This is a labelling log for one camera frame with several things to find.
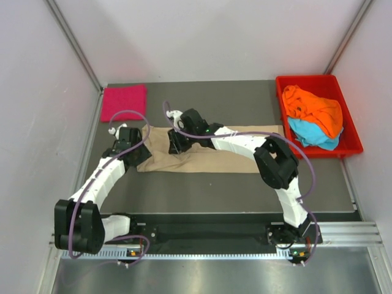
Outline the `beige t shirt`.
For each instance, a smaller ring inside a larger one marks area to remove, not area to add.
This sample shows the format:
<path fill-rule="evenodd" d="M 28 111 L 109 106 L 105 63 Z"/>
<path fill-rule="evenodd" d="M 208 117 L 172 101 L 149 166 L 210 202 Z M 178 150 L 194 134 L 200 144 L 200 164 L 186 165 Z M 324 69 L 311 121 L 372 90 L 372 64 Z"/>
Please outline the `beige t shirt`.
<path fill-rule="evenodd" d="M 151 157 L 137 166 L 138 172 L 258 173 L 253 160 L 228 151 L 204 148 L 198 143 L 182 154 L 169 154 L 169 128 L 144 126 L 142 134 L 146 135 L 148 130 L 145 146 Z"/>

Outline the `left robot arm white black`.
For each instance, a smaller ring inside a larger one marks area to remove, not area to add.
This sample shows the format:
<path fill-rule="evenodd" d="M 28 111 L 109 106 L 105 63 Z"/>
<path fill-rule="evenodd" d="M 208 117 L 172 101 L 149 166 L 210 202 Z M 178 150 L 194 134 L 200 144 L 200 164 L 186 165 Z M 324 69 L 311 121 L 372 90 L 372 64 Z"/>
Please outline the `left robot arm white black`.
<path fill-rule="evenodd" d="M 116 182 L 128 169 L 151 157 L 140 129 L 126 124 L 111 128 L 113 146 L 104 151 L 91 176 L 67 200 L 54 208 L 54 242 L 57 249 L 78 254 L 97 254 L 104 243 L 120 237 L 126 243 L 138 238 L 139 229 L 124 214 L 102 217 L 100 208 Z"/>

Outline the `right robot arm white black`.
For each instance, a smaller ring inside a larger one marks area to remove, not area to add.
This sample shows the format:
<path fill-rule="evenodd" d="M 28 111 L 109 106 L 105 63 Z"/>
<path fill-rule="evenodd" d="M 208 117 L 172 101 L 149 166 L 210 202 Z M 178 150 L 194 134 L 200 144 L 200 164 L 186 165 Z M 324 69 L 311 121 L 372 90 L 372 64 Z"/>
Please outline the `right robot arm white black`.
<path fill-rule="evenodd" d="M 274 189 L 283 210 L 281 225 L 266 226 L 268 242 L 281 249 L 295 243 L 317 244 L 320 229 L 315 217 L 303 206 L 299 189 L 299 160 L 286 138 L 266 132 L 238 132 L 222 124 L 208 124 L 193 108 L 167 110 L 172 129 L 168 131 L 169 152 L 181 154 L 192 145 L 228 151 L 255 162 L 261 179 Z"/>

